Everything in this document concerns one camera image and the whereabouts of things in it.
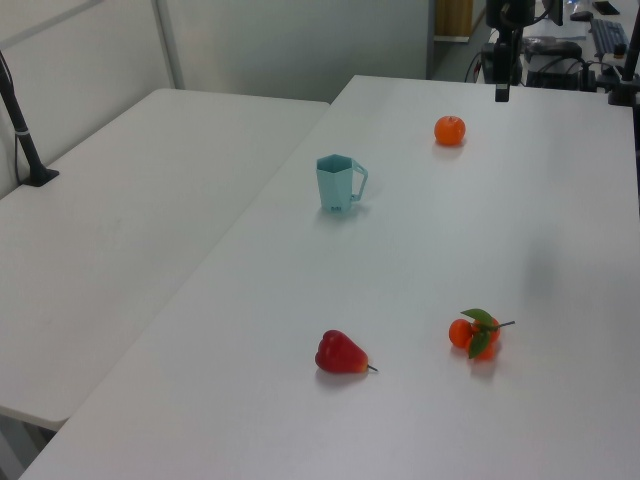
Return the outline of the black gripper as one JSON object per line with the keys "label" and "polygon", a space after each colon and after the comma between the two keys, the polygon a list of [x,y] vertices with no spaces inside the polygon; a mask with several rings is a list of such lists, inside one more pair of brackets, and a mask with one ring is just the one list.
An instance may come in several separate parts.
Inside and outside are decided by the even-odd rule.
{"label": "black gripper", "polygon": [[[521,27],[534,20],[534,2],[530,0],[487,0],[486,24],[489,27]],[[522,80],[522,35],[518,28],[511,33],[500,31],[494,45],[495,101],[509,101],[510,84],[519,85]]]}

